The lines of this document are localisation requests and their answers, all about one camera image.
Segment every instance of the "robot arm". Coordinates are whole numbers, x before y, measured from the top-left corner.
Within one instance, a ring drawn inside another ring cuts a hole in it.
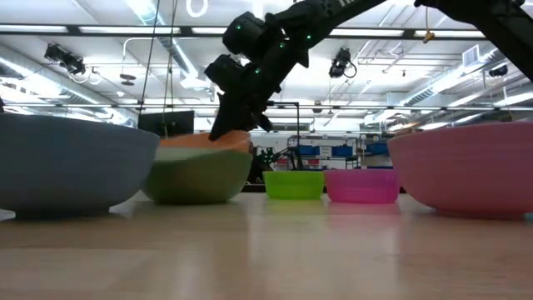
[[[440,9],[458,21],[477,26],[527,77],[533,78],[533,21],[520,9],[520,0],[416,0],[415,5]],[[224,94],[210,139],[257,125],[270,131],[263,114],[270,96],[297,63],[309,66],[308,50],[345,21],[385,0],[306,0],[286,11],[268,13],[265,21],[245,12],[228,27],[222,41],[233,54],[246,56],[245,66],[221,55],[206,75]]]

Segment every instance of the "wooden table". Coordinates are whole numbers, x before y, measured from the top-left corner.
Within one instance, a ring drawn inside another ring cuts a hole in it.
[[[533,227],[241,194],[101,217],[0,213],[0,299],[533,299]]]

